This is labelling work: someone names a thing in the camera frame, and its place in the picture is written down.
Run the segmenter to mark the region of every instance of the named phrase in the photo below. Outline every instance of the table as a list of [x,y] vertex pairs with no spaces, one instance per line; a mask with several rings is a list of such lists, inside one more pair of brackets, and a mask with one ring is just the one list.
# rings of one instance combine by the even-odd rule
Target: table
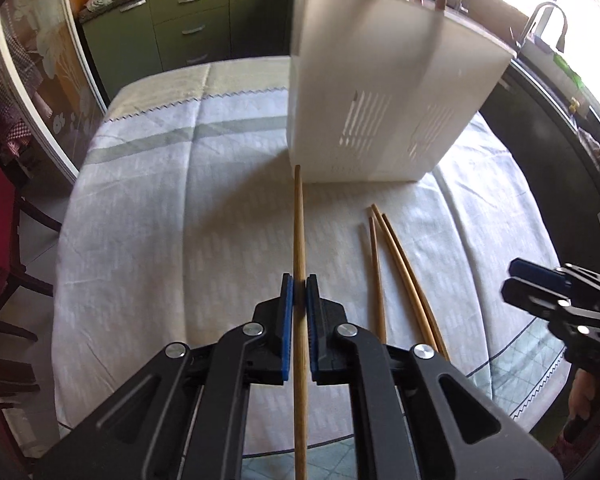
[[[100,127],[59,241],[52,357],[73,427],[174,340],[199,346],[251,319],[292,269],[288,59],[236,60],[123,89]],[[304,190],[307,271],[351,322],[373,326],[368,206],[402,241],[452,362],[530,429],[566,380],[562,342],[502,302],[511,259],[558,264],[512,156],[476,115],[415,183]],[[388,343],[420,341],[381,244]],[[309,442],[351,433],[343,386],[310,385]],[[293,447],[292,385],[251,390],[245,453]]]

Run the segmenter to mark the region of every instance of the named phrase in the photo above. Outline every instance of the floor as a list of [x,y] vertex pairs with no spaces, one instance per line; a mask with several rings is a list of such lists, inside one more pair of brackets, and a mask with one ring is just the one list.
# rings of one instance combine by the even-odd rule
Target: floor
[[[44,171],[23,190],[43,212],[58,221],[64,219],[70,187],[53,170]],[[58,234],[25,214],[20,218],[20,259],[32,276],[55,281]],[[19,288],[0,312],[0,319],[34,332],[38,341],[0,334],[0,357],[30,363],[40,391],[10,397],[16,408],[4,410],[16,440],[27,456],[39,457],[60,439],[54,404],[54,377],[51,368],[51,330],[54,304],[48,296]]]
[[[68,205],[70,187],[52,168],[31,181],[24,195],[49,216],[62,221]],[[56,276],[58,235],[34,222],[26,215],[20,219],[20,252],[27,272],[53,283]],[[51,331],[53,299],[20,288],[0,313],[0,319],[16,324],[38,335],[32,343],[14,336],[0,334],[0,357],[31,363],[40,391],[21,394],[18,406],[5,410],[5,416],[28,456],[39,457],[67,433],[56,421],[54,378],[51,366]],[[554,405],[538,423],[532,434],[550,447],[562,429],[567,415],[567,395],[557,397]],[[308,450],[310,480],[350,480],[356,477],[353,438],[347,438]],[[245,458],[242,461],[244,480],[286,480],[294,478],[293,453]]]

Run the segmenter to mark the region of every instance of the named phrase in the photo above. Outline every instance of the wooden chair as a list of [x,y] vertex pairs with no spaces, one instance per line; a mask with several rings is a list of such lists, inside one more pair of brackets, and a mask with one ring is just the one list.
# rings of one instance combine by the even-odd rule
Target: wooden chair
[[[26,267],[20,262],[18,224],[21,211],[54,231],[59,232],[62,227],[60,222],[45,215],[22,197],[0,168],[0,310],[19,286],[53,296],[53,286],[29,276]],[[38,340],[33,332],[1,320],[0,332],[32,341]]]
[[[11,397],[19,392],[36,392],[33,368],[29,364],[0,359],[0,397]],[[2,410],[13,408],[12,402],[0,402],[0,447],[14,459],[24,471],[29,471],[32,459],[25,457],[16,442]]]

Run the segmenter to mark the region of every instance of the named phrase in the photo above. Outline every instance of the white container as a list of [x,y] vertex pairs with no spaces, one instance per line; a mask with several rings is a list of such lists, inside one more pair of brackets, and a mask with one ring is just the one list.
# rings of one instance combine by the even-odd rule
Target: white container
[[452,11],[294,0],[287,142],[306,182],[418,180],[515,53]]

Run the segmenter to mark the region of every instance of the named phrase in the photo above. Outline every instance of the round table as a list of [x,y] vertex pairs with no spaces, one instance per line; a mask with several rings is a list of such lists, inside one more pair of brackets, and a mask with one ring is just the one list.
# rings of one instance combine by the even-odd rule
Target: round table
[[[74,427],[172,341],[216,342],[292,270],[288,59],[220,62],[123,89],[94,138],[59,241],[53,363]],[[350,322],[373,326],[368,208],[385,211],[452,363],[530,429],[566,379],[562,342],[506,305],[523,257],[558,264],[526,180],[476,115],[419,182],[306,184],[308,273]],[[380,243],[388,343],[421,341]],[[351,433],[344,386],[310,384],[309,443]],[[292,381],[253,386],[246,454],[293,447]]]

